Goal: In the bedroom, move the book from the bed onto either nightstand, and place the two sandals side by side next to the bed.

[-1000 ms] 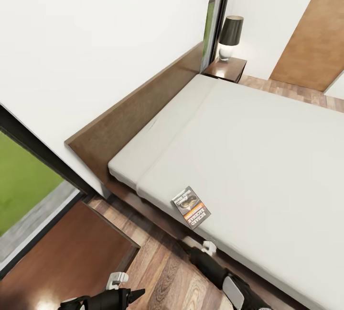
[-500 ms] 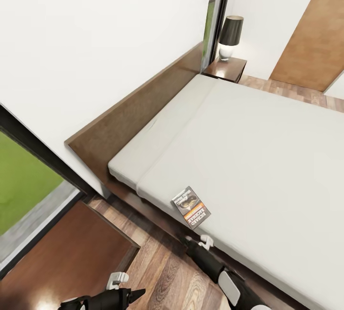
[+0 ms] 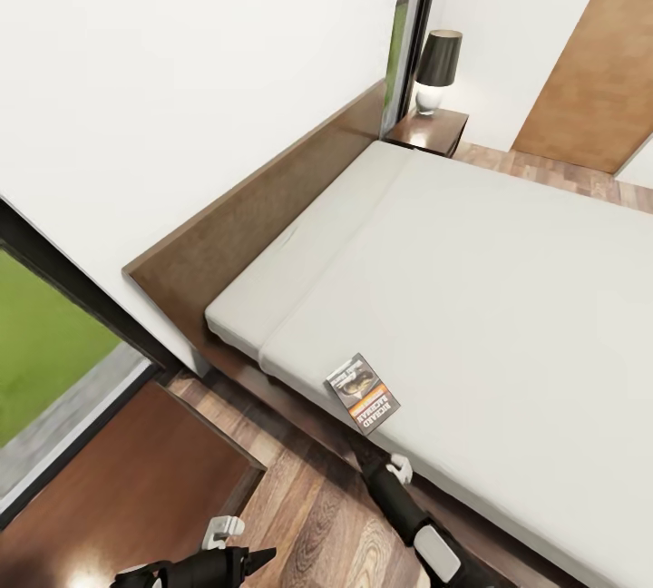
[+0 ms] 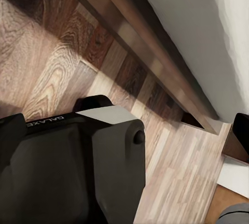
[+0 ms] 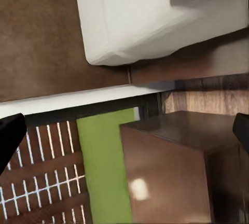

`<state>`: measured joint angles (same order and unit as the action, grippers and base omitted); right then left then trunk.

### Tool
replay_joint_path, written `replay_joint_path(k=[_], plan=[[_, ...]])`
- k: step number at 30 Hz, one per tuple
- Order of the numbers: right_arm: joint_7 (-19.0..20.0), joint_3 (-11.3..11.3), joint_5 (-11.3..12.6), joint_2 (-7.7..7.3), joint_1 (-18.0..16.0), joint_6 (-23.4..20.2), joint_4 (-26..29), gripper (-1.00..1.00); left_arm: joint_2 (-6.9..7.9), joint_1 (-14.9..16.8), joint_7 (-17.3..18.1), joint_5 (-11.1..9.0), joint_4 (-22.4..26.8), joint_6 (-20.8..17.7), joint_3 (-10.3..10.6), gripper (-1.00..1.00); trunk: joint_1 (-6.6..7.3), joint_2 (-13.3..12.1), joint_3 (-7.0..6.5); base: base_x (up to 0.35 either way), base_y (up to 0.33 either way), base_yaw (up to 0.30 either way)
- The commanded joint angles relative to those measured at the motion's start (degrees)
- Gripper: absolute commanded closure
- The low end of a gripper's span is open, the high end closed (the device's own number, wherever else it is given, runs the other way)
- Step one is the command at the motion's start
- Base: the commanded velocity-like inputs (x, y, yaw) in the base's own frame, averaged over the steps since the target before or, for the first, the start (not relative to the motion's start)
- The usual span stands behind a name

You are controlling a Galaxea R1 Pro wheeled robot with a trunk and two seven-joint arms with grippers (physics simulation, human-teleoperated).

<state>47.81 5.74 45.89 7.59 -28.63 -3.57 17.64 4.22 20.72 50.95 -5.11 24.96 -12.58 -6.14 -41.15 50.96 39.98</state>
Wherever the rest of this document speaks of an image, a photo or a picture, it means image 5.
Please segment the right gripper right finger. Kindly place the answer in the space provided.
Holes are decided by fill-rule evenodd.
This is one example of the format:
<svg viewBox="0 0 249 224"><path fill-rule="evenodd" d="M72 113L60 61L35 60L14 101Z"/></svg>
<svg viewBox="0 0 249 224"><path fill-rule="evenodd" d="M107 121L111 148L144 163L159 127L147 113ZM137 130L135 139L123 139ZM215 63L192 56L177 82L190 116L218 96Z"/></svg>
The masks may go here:
<svg viewBox="0 0 249 224"><path fill-rule="evenodd" d="M232 131L249 155L249 115L237 113Z"/></svg>

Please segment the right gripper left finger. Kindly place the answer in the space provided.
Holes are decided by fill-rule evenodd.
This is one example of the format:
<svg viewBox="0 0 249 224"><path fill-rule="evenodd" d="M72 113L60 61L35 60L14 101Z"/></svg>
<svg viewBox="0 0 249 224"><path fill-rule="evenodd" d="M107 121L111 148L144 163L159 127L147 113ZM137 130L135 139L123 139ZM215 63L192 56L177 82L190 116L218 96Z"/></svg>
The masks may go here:
<svg viewBox="0 0 249 224"><path fill-rule="evenodd" d="M26 133L23 113L0 119L0 176Z"/></svg>

